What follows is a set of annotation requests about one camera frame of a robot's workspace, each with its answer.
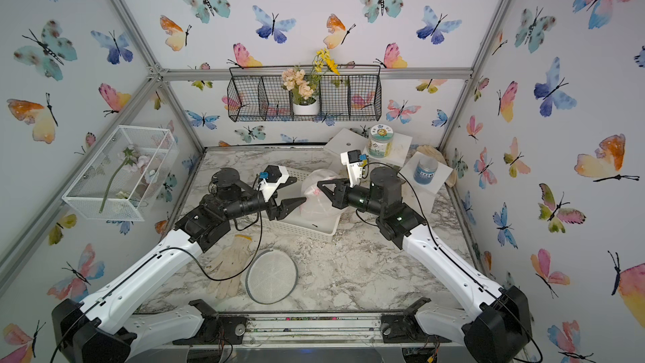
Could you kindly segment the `white mesh laundry bag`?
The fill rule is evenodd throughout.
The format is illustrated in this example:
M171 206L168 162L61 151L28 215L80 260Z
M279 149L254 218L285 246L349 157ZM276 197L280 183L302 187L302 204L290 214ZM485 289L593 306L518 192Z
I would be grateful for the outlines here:
M296 262L286 252L267 249L253 260L245 278L249 297L257 304L276 304L288 297L298 281Z

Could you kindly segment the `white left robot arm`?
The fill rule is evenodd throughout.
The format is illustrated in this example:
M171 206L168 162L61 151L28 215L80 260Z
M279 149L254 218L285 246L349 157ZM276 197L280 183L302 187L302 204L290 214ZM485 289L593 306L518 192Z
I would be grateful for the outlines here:
M163 344L195 336L214 313L204 302L152 316L145 324L134 311L186 264L213 247L247 215L283 220L306 198L276 200L297 182L284 166L267 166L252 187L233 168L216 172L209 193L161 242L120 276L80 302L66 299L52 312L54 353L70 362L126 362Z

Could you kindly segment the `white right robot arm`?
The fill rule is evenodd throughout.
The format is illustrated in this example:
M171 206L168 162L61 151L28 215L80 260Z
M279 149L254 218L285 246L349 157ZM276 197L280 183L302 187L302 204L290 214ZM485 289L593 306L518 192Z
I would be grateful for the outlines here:
M433 307L428 298L416 302L407 311L414 331L462 345L477 362L519 361L519 353L532 342L526 295L485 277L441 240L423 209L403 201L407 182L381 163L371 171L367 187L338 178L319 181L317 188L334 208L374 215L381 235L420 262L455 297L456 309Z

